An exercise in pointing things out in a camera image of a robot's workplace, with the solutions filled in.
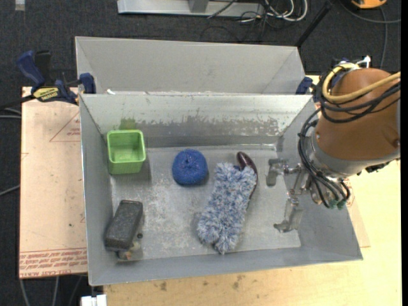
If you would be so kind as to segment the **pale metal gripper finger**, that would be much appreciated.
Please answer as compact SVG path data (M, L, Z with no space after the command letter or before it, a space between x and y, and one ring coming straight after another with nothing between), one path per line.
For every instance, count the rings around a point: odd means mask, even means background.
M285 204L284 219L273 227L280 233L288 233L297 230L302 220L303 209L299 206L298 198L289 198Z
M268 187L273 187L276 185L279 175L289 173L288 162L285 159L269 159L268 166L269 169L266 176L266 185Z

